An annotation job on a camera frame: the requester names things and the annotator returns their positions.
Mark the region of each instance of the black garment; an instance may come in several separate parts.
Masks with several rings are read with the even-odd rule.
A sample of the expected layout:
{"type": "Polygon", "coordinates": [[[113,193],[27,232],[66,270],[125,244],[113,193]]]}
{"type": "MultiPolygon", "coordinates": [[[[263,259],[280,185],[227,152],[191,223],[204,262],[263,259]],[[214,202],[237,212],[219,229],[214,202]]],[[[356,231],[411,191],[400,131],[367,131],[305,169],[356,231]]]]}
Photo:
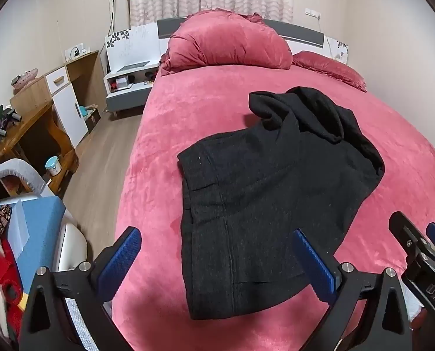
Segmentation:
{"type": "Polygon", "coordinates": [[[193,319],[272,307],[307,279],[291,249],[300,227],[334,253],[384,163],[354,114],[313,88],[252,92],[261,122],[178,155],[182,267],[193,319]]]}

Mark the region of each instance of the pink bedsheet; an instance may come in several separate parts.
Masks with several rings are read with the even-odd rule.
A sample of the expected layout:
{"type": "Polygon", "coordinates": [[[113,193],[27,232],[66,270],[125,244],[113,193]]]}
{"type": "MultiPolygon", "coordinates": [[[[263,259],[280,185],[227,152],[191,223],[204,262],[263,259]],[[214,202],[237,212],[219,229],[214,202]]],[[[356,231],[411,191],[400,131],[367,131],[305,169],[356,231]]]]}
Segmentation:
{"type": "Polygon", "coordinates": [[[114,322],[135,350],[298,350],[327,305],[308,286],[263,312],[227,320],[193,321],[181,273],[181,175],[177,154],[199,139],[242,129],[257,118],[248,93],[319,89],[354,111],[385,162],[385,175],[362,204],[335,256],[360,271],[392,267],[405,253],[388,231],[401,210],[422,231],[435,221],[435,149],[397,112],[370,93],[314,71],[211,66],[158,77],[144,109],[125,177],[116,236],[142,233],[142,249],[113,303],[114,322]]]}

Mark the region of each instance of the bucket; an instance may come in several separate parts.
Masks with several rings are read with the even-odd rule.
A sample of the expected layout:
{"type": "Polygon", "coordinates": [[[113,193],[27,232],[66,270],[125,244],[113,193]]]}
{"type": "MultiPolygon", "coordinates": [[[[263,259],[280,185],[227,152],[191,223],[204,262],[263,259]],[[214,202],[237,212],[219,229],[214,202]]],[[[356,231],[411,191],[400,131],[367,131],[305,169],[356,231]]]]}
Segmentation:
{"type": "Polygon", "coordinates": [[[61,171],[60,160],[57,156],[50,157],[45,163],[45,169],[53,176],[57,175],[61,171]]]}

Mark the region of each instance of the silver bolt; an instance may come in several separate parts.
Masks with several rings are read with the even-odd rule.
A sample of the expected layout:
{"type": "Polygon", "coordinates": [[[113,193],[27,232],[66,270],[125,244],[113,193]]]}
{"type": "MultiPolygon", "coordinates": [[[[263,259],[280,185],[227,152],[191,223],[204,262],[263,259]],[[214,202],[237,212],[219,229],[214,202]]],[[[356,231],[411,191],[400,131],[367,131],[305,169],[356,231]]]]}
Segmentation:
{"type": "Polygon", "coordinates": [[[43,276],[46,271],[47,271],[46,267],[40,267],[37,269],[37,275],[43,276]]]}
{"type": "Polygon", "coordinates": [[[90,269],[90,262],[89,261],[83,261],[79,265],[79,270],[83,272],[87,272],[90,269]]]}
{"type": "Polygon", "coordinates": [[[389,275],[390,277],[395,277],[396,276],[396,272],[393,268],[387,268],[386,269],[386,274],[389,275]]]}
{"type": "Polygon", "coordinates": [[[345,262],[341,265],[343,271],[351,273],[354,270],[354,266],[350,262],[345,262]]]}

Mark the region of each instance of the dark red pillow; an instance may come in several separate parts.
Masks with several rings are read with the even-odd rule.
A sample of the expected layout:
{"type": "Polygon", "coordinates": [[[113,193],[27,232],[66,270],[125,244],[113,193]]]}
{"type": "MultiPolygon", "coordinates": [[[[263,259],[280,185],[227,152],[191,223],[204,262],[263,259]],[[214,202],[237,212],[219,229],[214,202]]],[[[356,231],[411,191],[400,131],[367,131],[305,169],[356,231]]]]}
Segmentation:
{"type": "Polygon", "coordinates": [[[162,63],[162,75],[221,64],[287,70],[292,53],[258,14],[215,9],[193,14],[180,25],[169,39],[162,63]]]}
{"type": "Polygon", "coordinates": [[[305,69],[339,79],[361,91],[367,92],[364,78],[346,64],[311,51],[301,51],[292,57],[292,63],[305,69]]]}

